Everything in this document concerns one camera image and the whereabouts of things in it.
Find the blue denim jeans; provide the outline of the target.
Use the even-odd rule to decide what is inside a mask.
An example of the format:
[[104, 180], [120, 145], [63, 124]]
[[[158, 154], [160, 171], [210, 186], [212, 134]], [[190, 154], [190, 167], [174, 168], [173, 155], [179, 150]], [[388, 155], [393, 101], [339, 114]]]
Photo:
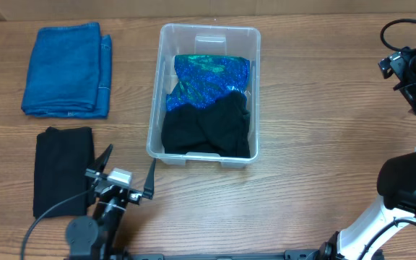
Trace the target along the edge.
[[21, 109], [28, 116], [104, 119], [111, 96], [113, 45], [100, 24], [39, 29]]

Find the black garment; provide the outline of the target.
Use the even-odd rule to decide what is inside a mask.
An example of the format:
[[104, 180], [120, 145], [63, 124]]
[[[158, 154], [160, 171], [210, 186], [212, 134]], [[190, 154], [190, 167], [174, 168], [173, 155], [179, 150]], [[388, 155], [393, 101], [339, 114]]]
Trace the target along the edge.
[[165, 153], [179, 155], [188, 152], [216, 153], [215, 148], [205, 137], [198, 119], [199, 111], [189, 104], [165, 114], [161, 133]]
[[95, 161], [92, 129], [47, 128], [37, 135], [34, 169], [33, 216], [39, 218], [53, 205], [86, 191], [85, 176]]
[[204, 142], [196, 146], [195, 152], [249, 158], [250, 120], [251, 113], [246, 109], [246, 96], [243, 93], [232, 91], [217, 99], [198, 112], [197, 125]]

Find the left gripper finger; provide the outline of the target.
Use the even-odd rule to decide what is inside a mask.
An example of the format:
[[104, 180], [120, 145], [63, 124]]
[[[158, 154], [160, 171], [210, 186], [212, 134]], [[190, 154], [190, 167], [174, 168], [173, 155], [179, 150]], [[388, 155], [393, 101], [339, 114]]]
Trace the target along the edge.
[[144, 190], [142, 192], [142, 197], [145, 199], [152, 199], [155, 192], [155, 166], [157, 159], [154, 158], [151, 166], [149, 167], [149, 172], [147, 174], [146, 181], [144, 183]]
[[108, 163], [108, 159], [113, 151], [113, 145], [110, 144], [106, 150], [88, 166], [88, 171], [92, 173], [102, 173]]

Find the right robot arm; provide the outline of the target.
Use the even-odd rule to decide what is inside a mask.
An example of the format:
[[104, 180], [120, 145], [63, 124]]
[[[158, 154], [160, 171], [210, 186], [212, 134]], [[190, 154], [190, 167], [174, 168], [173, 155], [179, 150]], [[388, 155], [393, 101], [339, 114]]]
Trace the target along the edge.
[[[416, 19], [409, 19], [416, 24]], [[395, 86], [416, 115], [416, 48], [393, 48], [378, 64], [384, 78], [396, 75]], [[381, 249], [402, 228], [416, 227], [416, 148], [387, 160], [378, 174], [374, 203], [351, 226], [337, 231], [320, 249], [286, 251], [285, 259], [384, 259]]]

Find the clear plastic storage bin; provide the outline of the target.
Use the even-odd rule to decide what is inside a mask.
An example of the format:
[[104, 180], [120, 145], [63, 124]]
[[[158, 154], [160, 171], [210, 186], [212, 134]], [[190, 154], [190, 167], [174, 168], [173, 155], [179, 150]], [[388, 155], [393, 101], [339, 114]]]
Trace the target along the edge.
[[[204, 54], [240, 56], [251, 62], [245, 91], [246, 107], [251, 113], [248, 143], [250, 158], [222, 157], [214, 153], [190, 152], [186, 155], [165, 152], [161, 141], [166, 114], [166, 95], [173, 91], [178, 79], [174, 70], [175, 56]], [[190, 25], [169, 23], [162, 27], [157, 53], [152, 108], [147, 135], [147, 153], [167, 165], [185, 165], [188, 161], [217, 162], [223, 168], [244, 168], [259, 157], [261, 34], [254, 27]]]

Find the blue sequin garment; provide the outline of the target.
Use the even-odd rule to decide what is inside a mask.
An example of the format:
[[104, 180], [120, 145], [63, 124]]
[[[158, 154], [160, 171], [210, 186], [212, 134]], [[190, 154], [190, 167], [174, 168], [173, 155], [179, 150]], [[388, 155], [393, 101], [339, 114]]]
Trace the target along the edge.
[[250, 65], [248, 59], [239, 56], [177, 55], [174, 70], [178, 82], [166, 95], [167, 111], [182, 105], [206, 108], [231, 92], [244, 92]]

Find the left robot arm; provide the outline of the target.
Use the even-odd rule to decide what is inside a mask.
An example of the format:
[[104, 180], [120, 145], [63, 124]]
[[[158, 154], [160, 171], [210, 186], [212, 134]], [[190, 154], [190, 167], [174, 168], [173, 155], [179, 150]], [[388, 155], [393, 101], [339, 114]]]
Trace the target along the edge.
[[131, 187], [132, 173], [114, 168], [103, 171], [113, 150], [109, 145], [104, 153], [86, 168], [85, 175], [92, 179], [90, 193], [97, 199], [91, 216], [72, 220], [66, 228], [69, 259], [130, 259], [129, 252], [115, 247], [116, 235], [129, 204], [139, 205], [143, 199], [152, 199], [155, 192], [155, 166], [149, 167], [144, 188]]

